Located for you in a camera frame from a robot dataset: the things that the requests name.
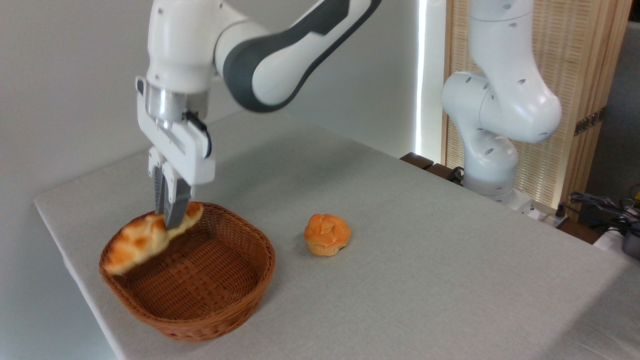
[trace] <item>white wall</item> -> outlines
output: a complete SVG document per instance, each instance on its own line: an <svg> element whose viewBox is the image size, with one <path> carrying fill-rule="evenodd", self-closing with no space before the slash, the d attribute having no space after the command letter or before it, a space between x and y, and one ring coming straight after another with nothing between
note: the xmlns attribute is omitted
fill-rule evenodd
<svg viewBox="0 0 640 360"><path fill-rule="evenodd" d="M313 2L230 1L273 30ZM32 201L148 146L134 77L146 73L150 5L0 1L0 359L114 357ZM384 0L288 111L395 156L412 150L416 14ZM237 111L224 89L211 99L210 119Z"/></svg>

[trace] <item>gray table surface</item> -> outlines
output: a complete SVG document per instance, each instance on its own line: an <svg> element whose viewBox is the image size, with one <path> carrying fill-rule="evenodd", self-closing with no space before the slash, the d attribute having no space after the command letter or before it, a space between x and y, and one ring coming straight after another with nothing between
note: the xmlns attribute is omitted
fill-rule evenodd
<svg viewBox="0 0 640 360"><path fill-rule="evenodd" d="M122 359L639 359L640 267L423 170L280 112L210 127L215 202L261 229L276 270L258 311L216 340L139 322L98 273L106 242L153 208L143 152L36 205ZM353 230L332 258L303 230Z"/></svg>

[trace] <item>bun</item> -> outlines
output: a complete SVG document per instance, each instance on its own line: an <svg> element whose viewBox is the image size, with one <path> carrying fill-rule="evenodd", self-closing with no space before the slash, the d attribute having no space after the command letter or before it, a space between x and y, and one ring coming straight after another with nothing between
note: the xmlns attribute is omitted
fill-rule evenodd
<svg viewBox="0 0 640 360"><path fill-rule="evenodd" d="M317 256L333 256L347 246L351 229L341 218L331 214L315 214L305 228L305 241L311 253Z"/></svg>
<svg viewBox="0 0 640 360"><path fill-rule="evenodd" d="M164 227L163 214L150 214L128 223L111 242L104 269L110 275L122 275L158 255L169 246L169 241L193 227L203 210L201 202L190 202L180 226L169 231Z"/></svg>

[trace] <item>wicker basket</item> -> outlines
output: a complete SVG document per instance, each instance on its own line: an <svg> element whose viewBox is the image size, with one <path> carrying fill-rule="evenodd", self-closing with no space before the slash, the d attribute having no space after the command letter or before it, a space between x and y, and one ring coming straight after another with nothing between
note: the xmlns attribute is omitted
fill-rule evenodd
<svg viewBox="0 0 640 360"><path fill-rule="evenodd" d="M267 237L215 204L205 203L194 227L124 275L109 275L103 267L116 236L100 256L102 279L136 318L181 341L211 340L242 325L275 267Z"/></svg>

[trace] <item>white robotic arm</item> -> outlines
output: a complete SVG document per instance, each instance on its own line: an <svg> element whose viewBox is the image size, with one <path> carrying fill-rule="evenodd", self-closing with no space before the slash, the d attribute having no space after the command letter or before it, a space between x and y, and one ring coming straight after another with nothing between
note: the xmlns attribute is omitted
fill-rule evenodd
<svg viewBox="0 0 640 360"><path fill-rule="evenodd" d="M542 142L561 120L533 58L533 0L471 0L469 17L469 49L483 74L457 72L442 90L463 142L464 186L528 213L531 199L514 189L518 154L509 138Z"/></svg>
<svg viewBox="0 0 640 360"><path fill-rule="evenodd" d="M221 0L155 0L150 65L138 78L138 124L151 140L156 212L180 224L193 187L213 180L209 89L221 75L248 110L286 106L311 72L375 11L381 0L320 0L288 30L269 34Z"/></svg>

